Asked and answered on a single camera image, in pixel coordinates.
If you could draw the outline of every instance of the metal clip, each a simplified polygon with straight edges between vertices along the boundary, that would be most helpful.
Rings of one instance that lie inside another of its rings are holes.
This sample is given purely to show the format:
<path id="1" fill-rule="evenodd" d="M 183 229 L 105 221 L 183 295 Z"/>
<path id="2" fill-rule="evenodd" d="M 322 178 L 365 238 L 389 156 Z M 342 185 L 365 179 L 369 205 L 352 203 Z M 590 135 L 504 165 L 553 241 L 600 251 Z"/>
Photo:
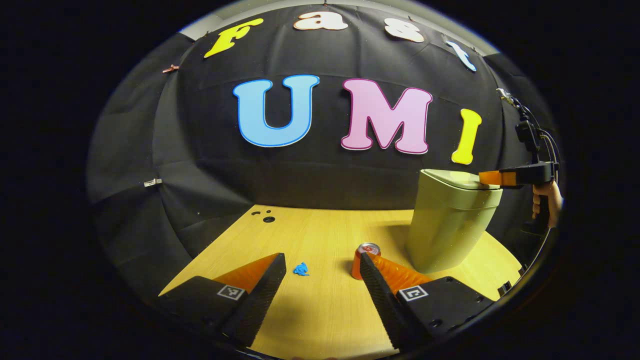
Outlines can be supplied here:
<path id="1" fill-rule="evenodd" d="M 504 91 L 504 89 L 501 89 L 501 88 L 497 88 L 495 90 L 498 91 L 498 94 L 500 94 L 500 99 L 506 101 L 509 105 L 513 106 L 514 108 L 518 108 L 518 106 L 516 106 L 516 104 L 513 102 L 514 98 L 513 96 L 511 96 L 511 94 L 509 94 L 508 92 Z"/>
<path id="2" fill-rule="evenodd" d="M 155 184 L 162 184 L 162 179 L 153 179 L 153 180 L 145 181 L 145 188 L 149 186 L 153 186 Z"/>
<path id="3" fill-rule="evenodd" d="M 171 64 L 171 67 L 169 69 L 164 69 L 162 70 L 163 74 L 166 74 L 167 72 L 171 72 L 174 70 L 178 70 L 180 67 L 179 66 L 175 66 L 174 64 Z"/>

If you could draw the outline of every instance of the light wood tabletop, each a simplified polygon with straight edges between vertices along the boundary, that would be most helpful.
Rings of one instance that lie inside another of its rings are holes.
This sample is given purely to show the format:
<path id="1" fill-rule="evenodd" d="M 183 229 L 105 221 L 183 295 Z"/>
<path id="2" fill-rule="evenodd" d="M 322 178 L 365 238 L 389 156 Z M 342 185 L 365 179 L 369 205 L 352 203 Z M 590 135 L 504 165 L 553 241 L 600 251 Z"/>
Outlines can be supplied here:
<path id="1" fill-rule="evenodd" d="M 255 205 L 185 267 L 159 294 L 193 276 L 213 279 L 264 256 L 283 252 L 284 277 L 252 350 L 291 359 L 377 359 L 397 353 L 363 281 L 351 276 L 361 243 L 380 246 L 382 256 L 413 268 L 404 242 L 413 210 L 349 211 Z M 274 222 L 264 222 L 275 217 Z M 309 276 L 294 274 L 304 262 Z M 520 263 L 484 232 L 458 266 L 427 274 L 453 276 L 485 297 L 516 283 Z"/>

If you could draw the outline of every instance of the hand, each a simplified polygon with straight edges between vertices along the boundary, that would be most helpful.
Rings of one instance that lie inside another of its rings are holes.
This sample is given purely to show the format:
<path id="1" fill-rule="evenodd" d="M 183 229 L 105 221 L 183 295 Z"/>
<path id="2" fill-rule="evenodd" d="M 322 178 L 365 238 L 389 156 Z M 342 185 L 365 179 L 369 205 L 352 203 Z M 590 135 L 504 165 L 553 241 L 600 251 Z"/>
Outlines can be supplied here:
<path id="1" fill-rule="evenodd" d="M 533 186 L 533 218 L 540 213 L 540 195 L 549 197 L 549 227 L 556 227 L 560 209 L 562 209 L 563 198 L 556 181 L 541 186 Z"/>

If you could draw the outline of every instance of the light green trash can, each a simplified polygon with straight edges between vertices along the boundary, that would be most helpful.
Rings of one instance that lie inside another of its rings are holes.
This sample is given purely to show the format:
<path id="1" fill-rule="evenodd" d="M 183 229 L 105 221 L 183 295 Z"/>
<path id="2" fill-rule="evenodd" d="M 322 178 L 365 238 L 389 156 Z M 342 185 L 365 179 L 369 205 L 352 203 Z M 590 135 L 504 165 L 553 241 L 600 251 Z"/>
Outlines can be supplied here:
<path id="1" fill-rule="evenodd" d="M 469 254 L 500 204 L 502 189 L 468 172 L 420 171 L 418 195 L 406 249 L 422 273 L 459 265 Z"/>

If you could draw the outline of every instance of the soda can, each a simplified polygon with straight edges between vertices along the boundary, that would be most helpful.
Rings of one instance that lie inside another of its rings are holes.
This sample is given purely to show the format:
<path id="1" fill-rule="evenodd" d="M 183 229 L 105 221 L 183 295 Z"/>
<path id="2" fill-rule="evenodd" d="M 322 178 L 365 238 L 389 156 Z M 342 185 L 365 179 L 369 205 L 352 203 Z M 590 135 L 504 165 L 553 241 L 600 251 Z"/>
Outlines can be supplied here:
<path id="1" fill-rule="evenodd" d="M 358 246 L 356 249 L 356 254 L 353 256 L 353 265 L 351 266 L 351 276 L 354 279 L 362 280 L 362 276 L 360 276 L 360 256 L 362 256 L 363 252 L 370 252 L 376 256 L 381 256 L 382 252 L 380 251 L 380 247 L 374 243 L 363 243 Z"/>

